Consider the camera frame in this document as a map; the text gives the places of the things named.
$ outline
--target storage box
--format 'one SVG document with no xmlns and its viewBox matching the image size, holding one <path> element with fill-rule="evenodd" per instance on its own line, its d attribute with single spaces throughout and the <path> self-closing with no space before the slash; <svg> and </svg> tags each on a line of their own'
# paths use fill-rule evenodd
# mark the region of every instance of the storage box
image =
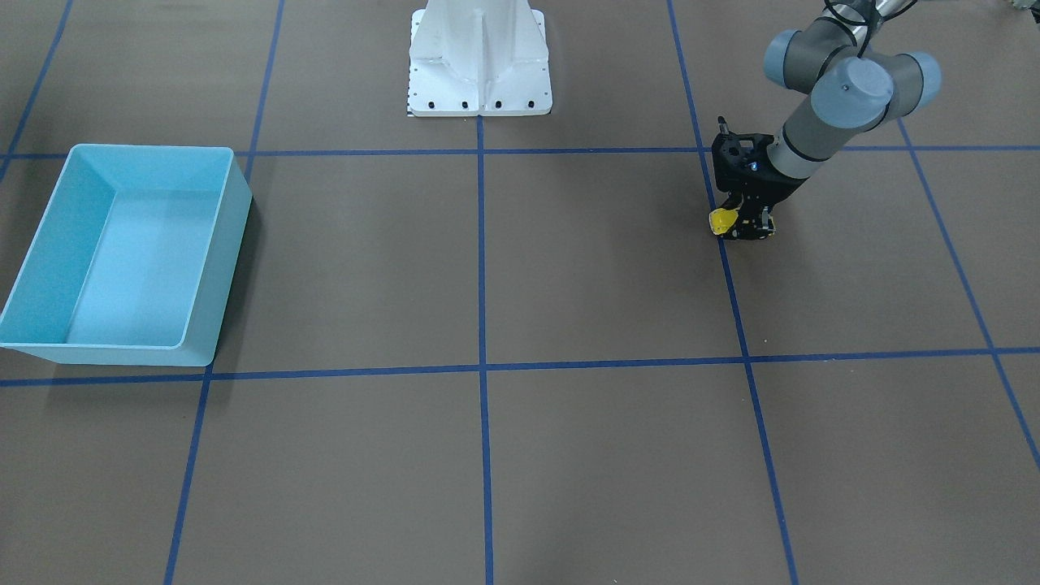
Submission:
<svg viewBox="0 0 1040 585">
<path fill-rule="evenodd" d="M 208 364 L 251 201 L 227 148 L 76 146 L 0 347 L 58 363 Z"/>
</svg>

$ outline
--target blue grid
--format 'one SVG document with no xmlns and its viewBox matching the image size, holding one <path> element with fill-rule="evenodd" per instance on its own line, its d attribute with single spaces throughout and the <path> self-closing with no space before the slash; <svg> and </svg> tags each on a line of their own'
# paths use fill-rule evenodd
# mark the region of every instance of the blue grid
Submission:
<svg viewBox="0 0 1040 585">
<path fill-rule="evenodd" d="M 754 406 L 755 419 L 758 427 L 759 439 L 761 442 L 762 457 L 770 480 L 770 487 L 773 494 L 773 502 L 780 529 L 782 544 L 788 567 L 788 577 L 792 585 L 799 583 L 795 553 L 790 544 L 787 531 L 783 503 L 781 499 L 779 481 L 773 462 L 770 448 L 769 433 L 765 425 L 765 417 L 762 412 L 758 398 L 758 390 L 755 383 L 754 367 L 756 363 L 777 363 L 777 362 L 816 362 L 834 360 L 885 360 L 885 359 L 911 359 L 911 358 L 956 358 L 966 356 L 989 356 L 996 368 L 1008 400 L 1015 412 L 1019 427 L 1023 434 L 1033 459 L 1040 469 L 1040 451 L 1038 451 L 1036 440 L 1024 418 L 1019 406 L 1015 391 L 1008 380 L 1002 362 L 1002 356 L 1007 355 L 1036 355 L 1040 354 L 1040 347 L 996 347 L 990 336 L 989 329 L 982 315 L 982 311 L 976 301 L 970 283 L 960 262 L 953 239 L 946 230 L 945 223 L 939 210 L 939 206 L 932 195 L 928 178 L 918 160 L 918 152 L 928 151 L 956 151 L 956 152 L 1010 152 L 1010 151 L 1040 151 L 1040 145 L 977 145 L 977 146 L 924 146 L 914 145 L 910 139 L 906 126 L 902 120 L 898 121 L 900 131 L 905 145 L 902 146 L 852 146 L 846 147 L 846 151 L 894 151 L 907 152 L 913 160 L 914 168 L 925 189 L 935 221 L 942 234 L 946 250 L 954 261 L 958 276 L 964 291 L 970 302 L 979 328 L 986 342 L 985 348 L 965 348 L 953 350 L 925 350 L 925 351 L 904 351 L 904 352 L 859 352 L 859 353 L 822 353 L 822 354 L 795 354 L 795 355 L 751 355 L 748 350 L 747 338 L 740 317 L 740 309 L 737 301 L 736 289 L 733 285 L 732 273 L 727 257 L 726 243 L 719 240 L 719 256 L 726 277 L 727 289 L 729 292 L 731 310 L 733 313 L 734 327 L 740 347 L 739 356 L 727 357 L 691 357 L 691 358 L 669 358 L 669 359 L 630 359 L 630 360 L 594 360 L 594 361 L 545 361 L 545 362 L 488 362 L 487 352 L 487 296 L 486 296 L 486 224 L 485 224 L 485 157 L 494 155 L 510 154 L 661 154 L 661 153 L 696 153 L 699 158 L 701 171 L 704 178 L 704 186 L 708 201 L 712 207 L 716 206 L 714 192 L 710 182 L 707 167 L 707 154 L 710 148 L 704 146 L 701 135 L 700 124 L 697 117 L 696 103 L 693 96 L 693 88 L 690 82 L 690 75 L 686 68 L 685 55 L 682 49 L 682 42 L 679 34 L 678 23 L 675 15 L 673 0 L 666 0 L 671 20 L 672 33 L 675 42 L 676 54 L 679 62 L 679 70 L 682 76 L 687 105 L 690 109 L 691 123 L 696 147 L 674 147 L 674 148 L 544 148 L 544 149 L 488 149 L 485 148 L 484 119 L 476 119 L 476 141 L 475 149 L 380 149 L 380 150 L 258 150 L 260 129 L 263 123 L 264 107 L 266 104 L 267 90 L 270 83 L 271 72 L 274 71 L 276 56 L 278 52 L 278 42 L 281 32 L 282 17 L 285 10 L 285 0 L 279 0 L 278 11 L 275 19 L 274 31 L 271 33 L 270 46 L 267 56 L 267 65 L 264 71 L 263 83 L 261 86 L 259 103 L 257 105 L 256 118 L 254 122 L 253 135 L 250 150 L 236 152 L 238 156 L 246 157 L 244 175 L 246 180 L 251 179 L 253 166 L 257 157 L 318 157 L 318 156 L 422 156 L 422 155 L 458 155 L 475 156 L 477 159 L 477 209 L 478 209 L 478 362 L 473 364 L 453 365 L 430 365 L 430 366 L 397 366 L 397 367 L 375 367 L 375 368 L 340 368 L 340 370 L 309 370 L 309 371 L 271 371 L 271 372 L 231 372 L 215 373 L 213 364 L 206 366 L 201 374 L 172 374 L 172 375 L 148 375 L 148 376 L 107 376 L 107 377 L 69 377 L 69 378 L 37 378 L 37 379 L 14 379 L 0 380 L 0 388 L 3 387 L 32 387 L 32 386 L 61 386 L 61 385 L 84 385 L 84 384 L 133 384 L 133 383 L 160 383 L 160 382 L 201 382 L 199 403 L 196 412 L 196 419 L 191 434 L 191 441 L 188 450 L 185 465 L 184 479 L 181 488 L 180 501 L 177 509 L 177 516 L 171 541 L 170 555 L 164 576 L 164 583 L 173 583 L 177 565 L 177 557 L 180 548 L 181 534 L 183 531 L 184 516 L 191 488 L 191 480 L 194 472 L 194 463 L 198 457 L 199 443 L 202 437 L 203 422 L 206 414 L 206 405 L 209 396 L 210 384 L 213 381 L 229 380 L 272 380 L 291 378 L 328 378 L 328 377 L 372 377 L 372 376 L 409 376 L 409 375 L 435 375 L 448 373 L 476 373 L 479 375 L 479 412 L 480 412 L 480 434 L 483 454 L 483 477 L 484 477 L 484 528 L 485 528 L 485 575 L 486 583 L 492 585 L 494 582 L 494 546 L 492 540 L 493 514 L 492 514 L 492 472 L 491 472 L 491 443 L 489 428 L 489 404 L 488 404 L 488 373 L 489 372 L 518 372 L 532 370 L 573 370 L 573 368 L 626 368 L 626 367 L 664 367 L 664 366 L 698 366 L 714 364 L 743 364 L 747 377 L 748 388 Z M 51 42 L 47 56 L 44 59 L 40 75 L 27 99 L 19 125 L 15 131 L 11 142 L 6 152 L 0 152 L 0 181 L 6 176 L 9 164 L 14 160 L 60 160 L 66 153 L 17 153 L 18 145 L 25 130 L 25 126 L 32 112 L 32 107 L 40 94 L 40 90 L 50 69 L 54 54 L 57 51 L 61 36 L 64 32 L 72 11 L 74 0 L 67 0 L 61 17 L 59 19 L 54 37 Z"/>
</svg>

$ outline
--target light blue joint cap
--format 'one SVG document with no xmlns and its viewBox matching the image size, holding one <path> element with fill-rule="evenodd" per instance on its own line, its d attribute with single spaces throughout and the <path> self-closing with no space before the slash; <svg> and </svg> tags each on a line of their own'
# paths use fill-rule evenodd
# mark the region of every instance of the light blue joint cap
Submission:
<svg viewBox="0 0 1040 585">
<path fill-rule="evenodd" d="M 842 59 L 816 81 L 812 110 L 835 128 L 859 128 L 874 121 L 892 100 L 895 83 L 885 68 L 857 57 Z"/>
<path fill-rule="evenodd" d="M 790 40 L 796 34 L 798 34 L 797 30 L 788 28 L 777 34 L 765 49 L 765 60 L 762 62 L 765 77 L 781 87 L 787 87 L 787 83 L 783 80 L 783 62 L 787 58 L 787 47 L 790 45 Z"/>
<path fill-rule="evenodd" d="M 939 61 L 935 60 L 935 57 L 928 53 L 916 51 L 906 54 L 913 57 L 913 60 L 917 61 L 917 65 L 920 66 L 920 73 L 924 75 L 924 86 L 920 91 L 920 101 L 917 102 L 917 107 L 925 107 L 935 99 L 935 96 L 938 95 L 939 90 L 942 87 L 942 69 L 939 68 Z"/>
</svg>

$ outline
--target gray floor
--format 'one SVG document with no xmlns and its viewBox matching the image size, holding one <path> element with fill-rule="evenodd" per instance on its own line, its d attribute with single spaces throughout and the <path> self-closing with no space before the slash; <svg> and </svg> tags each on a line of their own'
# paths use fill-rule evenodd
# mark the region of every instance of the gray floor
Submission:
<svg viewBox="0 0 1040 585">
<path fill-rule="evenodd" d="M 535 2 L 553 112 L 488 120 L 405 116 L 422 5 L 0 3 L 3 298 L 77 143 L 255 197 L 212 367 L 0 350 L 0 582 L 1036 582 L 1028 15 L 887 25 L 942 94 L 720 246 L 701 147 L 822 2 Z"/>
</svg>

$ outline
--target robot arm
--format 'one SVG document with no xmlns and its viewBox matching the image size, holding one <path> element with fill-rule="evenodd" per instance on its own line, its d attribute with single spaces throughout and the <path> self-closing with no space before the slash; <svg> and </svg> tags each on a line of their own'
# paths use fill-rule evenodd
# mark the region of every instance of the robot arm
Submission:
<svg viewBox="0 0 1040 585">
<path fill-rule="evenodd" d="M 729 197 L 708 218 L 716 235 L 773 235 L 773 207 L 853 136 L 907 116 L 935 97 L 942 76 L 930 55 L 868 51 L 881 25 L 915 2 L 827 0 L 824 14 L 806 30 L 787 30 L 774 39 L 765 51 L 766 77 L 807 96 L 776 136 L 734 134 L 720 117 L 711 154 L 716 185 Z"/>
</svg>

